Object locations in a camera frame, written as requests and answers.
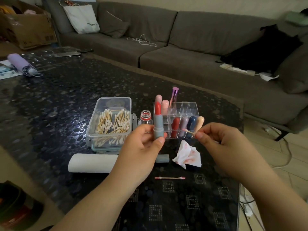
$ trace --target black table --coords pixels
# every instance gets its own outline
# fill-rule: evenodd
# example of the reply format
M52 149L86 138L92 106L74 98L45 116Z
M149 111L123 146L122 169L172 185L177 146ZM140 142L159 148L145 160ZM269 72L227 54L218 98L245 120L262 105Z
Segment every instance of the black table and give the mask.
M157 94L170 98L177 86L178 101L196 102L205 123L243 131L243 103L237 99L93 54L51 56L72 50L22 55L43 77L0 80L0 144L65 213L107 176L67 171L72 155L93 153L85 135L99 97L128 96L139 116L152 110ZM125 204L114 230L237 230L239 183L196 140L187 142L200 151L202 168L156 164ZM179 145L179 139L167 140L161 154L173 159ZM156 176L186 179L154 180Z

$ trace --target sofa leg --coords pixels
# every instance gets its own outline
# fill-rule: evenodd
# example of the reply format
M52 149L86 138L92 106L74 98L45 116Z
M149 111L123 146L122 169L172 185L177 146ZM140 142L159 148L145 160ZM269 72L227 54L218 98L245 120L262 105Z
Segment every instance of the sofa leg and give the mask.
M286 136L289 132L287 131L281 131L281 134L275 139L276 142L281 140L284 136Z

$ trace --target person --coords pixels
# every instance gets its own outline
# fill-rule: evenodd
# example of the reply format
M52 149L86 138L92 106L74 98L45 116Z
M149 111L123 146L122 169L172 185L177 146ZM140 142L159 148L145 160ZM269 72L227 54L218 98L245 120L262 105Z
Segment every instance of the person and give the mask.
M165 138L154 141L153 134L148 133L152 131L152 125L137 127L126 138L106 179L51 231L111 230L130 195L150 174L156 156L164 145ZM222 170L250 191L266 231L308 230L307 204L280 180L237 128L209 123L195 137Z

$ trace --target sofa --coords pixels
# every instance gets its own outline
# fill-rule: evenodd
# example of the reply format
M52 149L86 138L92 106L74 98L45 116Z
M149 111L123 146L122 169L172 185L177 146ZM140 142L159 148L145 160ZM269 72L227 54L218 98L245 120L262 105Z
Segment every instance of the sofa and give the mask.
M102 33L77 34L58 1L43 0L61 46L91 48L100 56L241 99L245 116L278 128L282 136L308 127L308 27L254 16L90 4L98 20L107 10L129 22L127 32L118 39ZM221 55L256 41L262 36L260 27L273 24L304 43L279 66L274 74L278 79L266 82L219 67ZM142 34L157 47L127 40Z

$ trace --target tissue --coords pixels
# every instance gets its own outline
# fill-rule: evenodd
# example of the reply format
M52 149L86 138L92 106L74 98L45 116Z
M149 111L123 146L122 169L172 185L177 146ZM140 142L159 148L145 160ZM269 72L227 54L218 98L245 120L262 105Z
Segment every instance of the tissue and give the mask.
M195 147L191 147L185 140L182 140L177 156L172 161L184 169L186 169L185 164L201 167L200 152Z

